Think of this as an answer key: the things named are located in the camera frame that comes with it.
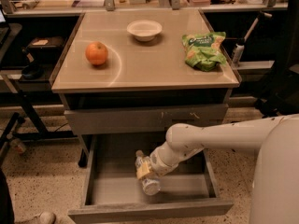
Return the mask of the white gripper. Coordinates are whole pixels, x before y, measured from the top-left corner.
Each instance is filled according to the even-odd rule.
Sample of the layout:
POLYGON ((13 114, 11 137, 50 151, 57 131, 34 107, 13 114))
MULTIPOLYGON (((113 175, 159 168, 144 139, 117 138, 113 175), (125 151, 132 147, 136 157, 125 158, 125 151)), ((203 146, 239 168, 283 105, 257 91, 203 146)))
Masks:
POLYGON ((178 154, 168 147, 157 147, 149 155, 150 163, 143 162, 136 167, 136 177, 141 180, 153 171, 159 175, 166 175, 178 167, 178 154))

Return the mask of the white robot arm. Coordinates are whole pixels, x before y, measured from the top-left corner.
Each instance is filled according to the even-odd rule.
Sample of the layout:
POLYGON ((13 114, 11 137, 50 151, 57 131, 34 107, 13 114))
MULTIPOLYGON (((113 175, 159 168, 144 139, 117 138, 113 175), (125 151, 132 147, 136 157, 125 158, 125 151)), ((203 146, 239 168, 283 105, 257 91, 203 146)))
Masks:
POLYGON ((171 126, 150 155, 136 152, 136 177, 148 195, 161 176, 205 149, 232 149, 255 158, 249 224, 299 224, 299 115, 197 127, 171 126))

